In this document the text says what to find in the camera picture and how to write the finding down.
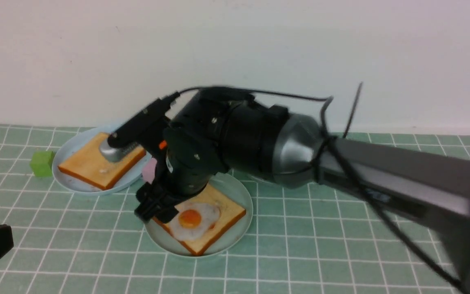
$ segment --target bread slice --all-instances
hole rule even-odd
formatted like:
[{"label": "bread slice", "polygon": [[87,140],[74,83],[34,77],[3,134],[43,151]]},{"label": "bread slice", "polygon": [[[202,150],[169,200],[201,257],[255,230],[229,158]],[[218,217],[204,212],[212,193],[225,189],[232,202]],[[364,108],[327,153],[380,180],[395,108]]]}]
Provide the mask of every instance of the bread slice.
[{"label": "bread slice", "polygon": [[109,134],[106,133],[97,134],[90,142],[62,162],[58,166],[59,170],[99,189],[112,188],[126,172],[144,157],[146,151],[139,146],[120,162],[109,162],[99,151],[99,145],[108,136]]},{"label": "bread slice", "polygon": [[[192,241],[179,241],[192,255],[201,256],[204,252],[218,240],[230,227],[235,225],[243,216],[246,215],[246,209],[222,194],[219,190],[208,184],[204,190],[197,196],[188,199],[186,202],[209,203],[216,205],[220,209],[220,218],[212,228],[204,233],[201,238]],[[181,211],[184,203],[175,206]],[[153,218],[166,232],[172,235],[171,229],[167,224]]]}]

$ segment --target white grout line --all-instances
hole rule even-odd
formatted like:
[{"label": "white grout line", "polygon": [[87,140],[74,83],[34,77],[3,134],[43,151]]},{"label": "white grout line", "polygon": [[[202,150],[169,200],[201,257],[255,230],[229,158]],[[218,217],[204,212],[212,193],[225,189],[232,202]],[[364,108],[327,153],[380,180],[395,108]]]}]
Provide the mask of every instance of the white grout line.
[{"label": "white grout line", "polygon": [[[126,202],[126,195],[124,196],[123,204],[121,205],[121,210],[123,209],[125,202]],[[120,216],[121,216],[121,214],[117,214],[117,219],[115,220],[115,225],[113,226],[113,229],[117,228],[117,224],[119,223],[119,217]],[[108,252],[110,251],[110,246],[112,245],[112,240],[113,240],[114,233],[115,232],[112,231],[112,235],[110,236],[110,240],[108,241],[108,245],[106,246],[106,251],[104,252],[103,260],[101,262],[101,267],[99,268],[99,275],[101,275],[101,273],[103,271],[104,263],[106,262],[106,257],[108,255]],[[92,293],[94,293],[94,294],[95,294],[95,291],[97,290],[97,283],[98,282],[99,282],[99,276],[97,276],[97,279],[95,279],[95,283],[93,285]]]},{"label": "white grout line", "polygon": [[[335,199],[337,199],[336,201],[336,207],[337,207],[337,210],[338,210],[338,216],[342,217],[342,212],[340,210],[340,205],[338,204],[338,197],[336,195],[336,190],[334,191],[335,193]],[[349,264],[349,271],[351,273],[351,284],[353,285],[353,292],[355,294],[357,294],[357,285],[355,284],[355,274],[353,273],[353,266],[351,264],[351,255],[349,255],[349,248],[347,246],[347,238],[346,238],[346,231],[344,229],[344,222],[343,220],[340,220],[340,226],[342,228],[342,235],[344,237],[344,246],[346,248],[346,254],[347,254],[347,259],[348,259],[348,264]]]},{"label": "white grout line", "polygon": [[[315,214],[313,213],[313,205],[311,204],[311,185],[308,185],[308,196],[309,196],[309,208],[311,210],[311,222],[312,222],[312,225],[313,225],[313,234],[315,236],[317,236],[317,231],[315,229],[315,218],[313,217]],[[317,251],[317,266],[319,268],[319,279],[320,279],[320,288],[321,288],[321,293],[324,294],[324,283],[323,283],[323,279],[322,279],[322,269],[321,269],[321,266],[320,266],[320,255],[319,255],[319,242],[318,242],[318,239],[315,238],[315,249]]]},{"label": "white grout line", "polygon": [[284,237],[286,239],[286,265],[288,267],[288,289],[289,293],[291,293],[291,268],[289,267],[289,245],[288,245],[288,226],[287,226],[287,219],[286,219],[286,200],[284,199],[284,188],[282,188],[282,210],[284,212]]}]

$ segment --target green block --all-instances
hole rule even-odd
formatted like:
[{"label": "green block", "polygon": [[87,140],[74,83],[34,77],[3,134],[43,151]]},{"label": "green block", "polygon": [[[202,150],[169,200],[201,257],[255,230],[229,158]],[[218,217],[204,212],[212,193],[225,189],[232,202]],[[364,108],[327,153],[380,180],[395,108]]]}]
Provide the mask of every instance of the green block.
[{"label": "green block", "polygon": [[36,177],[51,177],[53,160],[53,151],[34,152],[32,160],[30,160],[30,168]]}]

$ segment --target plate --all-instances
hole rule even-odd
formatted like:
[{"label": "plate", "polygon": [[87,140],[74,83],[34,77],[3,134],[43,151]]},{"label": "plate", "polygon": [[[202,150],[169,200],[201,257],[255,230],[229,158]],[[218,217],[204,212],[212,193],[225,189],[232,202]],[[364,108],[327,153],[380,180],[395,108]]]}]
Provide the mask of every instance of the plate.
[{"label": "plate", "polygon": [[166,232],[155,221],[151,221],[145,225],[148,235],[160,248],[173,255],[181,257],[204,258],[222,253],[231,246],[235,245],[248,231],[251,219],[253,217],[253,202],[251,201],[250,192],[246,187],[234,177],[218,173],[211,177],[209,184],[229,197],[232,201],[246,208],[246,215],[243,216],[233,227],[230,227],[215,243],[213,243],[205,251],[202,256],[194,256],[185,249],[177,240],[175,240],[168,232]]},{"label": "plate", "polygon": [[86,196],[102,196],[108,195],[125,188],[128,188],[133,182],[140,178],[142,168],[146,165],[148,160],[151,158],[149,153],[137,162],[136,165],[132,167],[128,172],[123,175],[123,177],[115,183],[111,189],[101,190],[97,187],[94,187],[90,184],[83,182],[82,180],[76,179],[69,175],[66,175],[59,171],[58,165],[67,160],[73,153],[81,149],[86,143],[88,143],[94,136],[100,132],[111,133],[119,128],[121,124],[111,124],[103,125],[98,128],[90,129],[80,134],[77,134],[75,137],[68,140],[54,156],[52,162],[52,173],[54,174],[54,179],[63,187],[67,188],[71,192],[86,195]]}]

